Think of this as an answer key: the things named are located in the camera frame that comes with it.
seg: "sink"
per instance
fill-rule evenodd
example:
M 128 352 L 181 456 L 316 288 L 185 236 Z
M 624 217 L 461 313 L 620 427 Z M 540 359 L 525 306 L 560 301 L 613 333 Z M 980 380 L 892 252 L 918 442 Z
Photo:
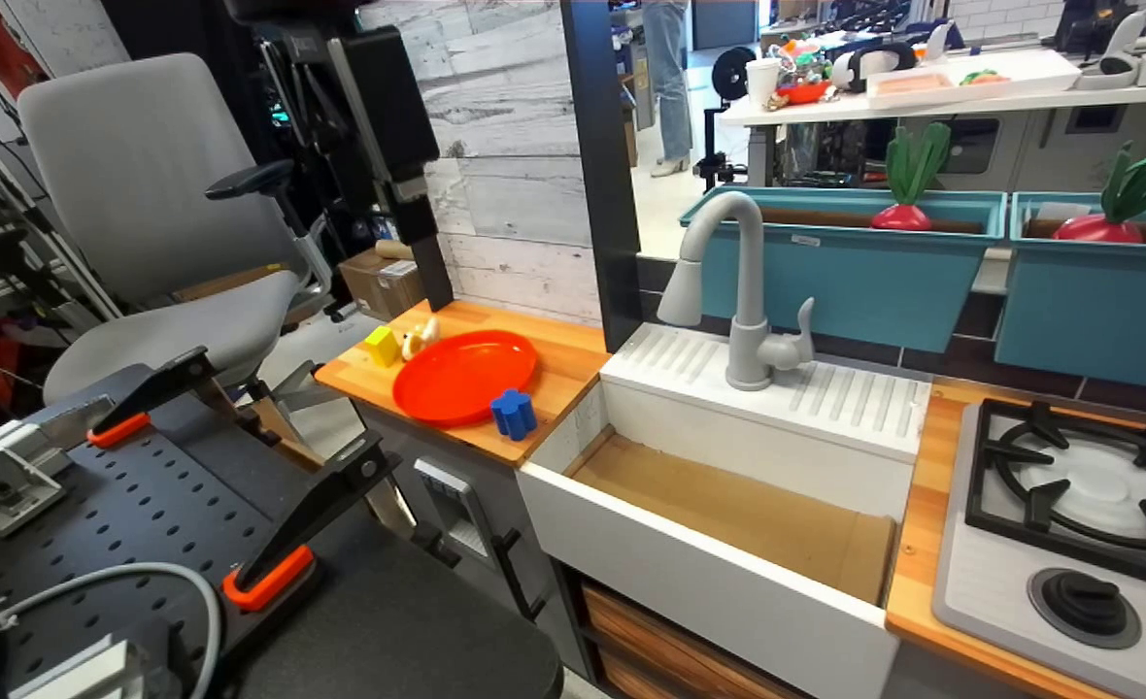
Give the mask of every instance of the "sink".
M 726 336 L 641 324 L 520 471 L 540 548 L 806 696 L 883 696 L 892 522 L 928 380 L 812 359 L 726 383 Z

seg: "orange plate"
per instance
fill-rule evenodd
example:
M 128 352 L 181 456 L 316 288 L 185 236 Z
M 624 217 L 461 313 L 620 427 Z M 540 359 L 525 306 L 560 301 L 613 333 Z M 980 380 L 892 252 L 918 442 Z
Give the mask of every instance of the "orange plate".
M 525 389 L 536 370 L 540 357 L 520 333 L 458 333 L 417 352 L 393 380 L 393 398 L 430 427 L 481 423 L 492 414 L 492 398 L 506 389 Z

